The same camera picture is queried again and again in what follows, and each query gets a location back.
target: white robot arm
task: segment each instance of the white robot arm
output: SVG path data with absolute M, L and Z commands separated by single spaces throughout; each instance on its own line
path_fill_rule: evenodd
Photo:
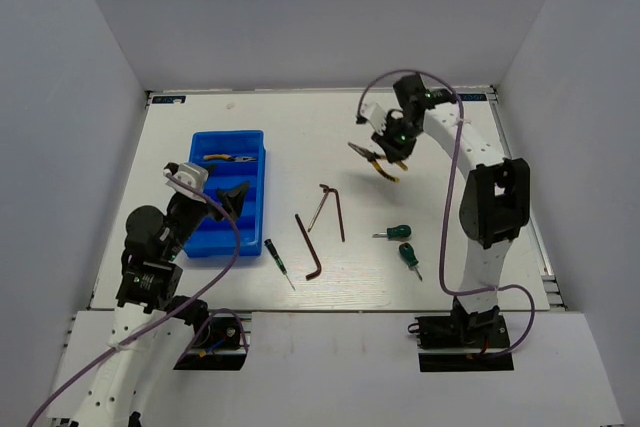
M 169 164 L 167 171 L 194 191 L 204 191 L 208 178 L 205 168 L 191 163 Z M 166 214 L 147 205 L 127 218 L 122 282 L 108 341 L 116 352 L 98 366 L 70 427 L 142 425 L 156 386 L 164 384 L 162 377 L 173 370 L 194 333 L 210 320 L 204 301 L 175 296 L 182 270 L 172 261 L 207 215 L 216 220 L 222 215 L 218 213 L 216 217 L 190 190 L 175 182 L 168 185 L 176 193 Z M 248 189 L 249 184 L 245 183 L 231 191 L 217 191 L 230 218 L 239 217 Z M 168 312 L 176 315 L 132 342 L 123 342 L 136 332 L 148 330 Z
M 454 297 L 451 317 L 462 344 L 472 344 L 487 338 L 498 322 L 497 288 L 504 259 L 520 228 L 529 220 L 529 167 L 523 159 L 504 158 L 471 124 L 461 120 L 458 106 L 453 105 L 453 93 L 427 90 L 417 74 L 402 77 L 393 88 L 401 109 L 385 111 L 374 103 L 357 114 L 358 123 L 372 125 L 371 139 L 382 147 L 385 156 L 350 145 L 383 177 L 398 181 L 380 168 L 378 159 L 403 167 L 402 162 L 411 155 L 422 132 L 453 158 L 462 122 L 457 168 L 466 187 L 460 223 L 469 240 L 463 280 Z M 484 291 L 466 295 L 476 290 Z

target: screwdriver shaft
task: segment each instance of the screwdriver shaft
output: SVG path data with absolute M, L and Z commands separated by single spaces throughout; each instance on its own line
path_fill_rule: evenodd
M 293 285 L 293 283 L 291 282 L 291 279 L 289 278 L 289 276 L 287 274 L 284 274 L 284 276 L 287 278 L 287 280 L 289 281 L 289 285 L 291 286 L 291 288 L 293 290 L 296 290 L 295 286 Z

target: small screwdriver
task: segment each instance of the small screwdriver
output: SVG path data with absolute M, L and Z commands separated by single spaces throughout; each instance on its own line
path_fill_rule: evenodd
M 373 234 L 376 239 L 406 239 L 411 236 L 411 227 L 408 225 L 398 225 L 396 227 L 389 227 L 386 232 L 380 234 Z
M 422 275 L 420 275 L 420 271 L 418 270 L 418 259 L 416 259 L 416 254 L 413 252 L 413 247 L 411 247 L 411 244 L 409 242 L 400 244 L 398 250 L 400 251 L 402 260 L 406 262 L 411 270 L 415 271 L 416 275 L 420 279 L 420 282 L 422 282 Z
M 265 240 L 264 246 L 267 248 L 267 250 L 271 254 L 271 257 L 273 257 L 273 260 L 276 261 L 276 265 L 280 269 L 280 272 L 282 272 L 284 276 L 287 278 L 287 280 L 289 281 L 289 285 L 291 285 L 291 288 L 293 290 L 296 290 L 296 288 L 293 286 L 293 283 L 291 282 L 291 279 L 289 278 L 289 275 L 287 274 L 287 269 L 284 266 L 284 262 L 282 262 L 282 259 L 278 255 L 278 251 L 276 250 L 276 247 L 273 245 L 273 242 L 271 242 L 271 239 Z

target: white backdrop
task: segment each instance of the white backdrop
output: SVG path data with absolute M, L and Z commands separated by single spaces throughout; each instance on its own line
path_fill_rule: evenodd
M 544 0 L 96 0 L 146 89 L 357 87 L 394 67 L 504 76 Z
M 501 92 L 552 267 L 640 425 L 640 0 L 547 0 Z
M 93 0 L 0 0 L 0 424 L 47 397 L 144 118 Z

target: green screwdriver handle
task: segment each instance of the green screwdriver handle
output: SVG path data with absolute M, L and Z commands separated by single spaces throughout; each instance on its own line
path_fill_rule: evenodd
M 404 244 L 400 244 L 398 247 L 400 251 L 400 255 L 402 256 L 402 260 L 404 260 L 409 267 L 415 267 L 418 265 L 418 259 L 416 259 L 416 254 L 413 251 L 413 247 L 409 242 L 405 242 Z
M 387 229 L 387 239 L 406 239 L 411 236 L 411 227 L 408 225 L 398 225 Z

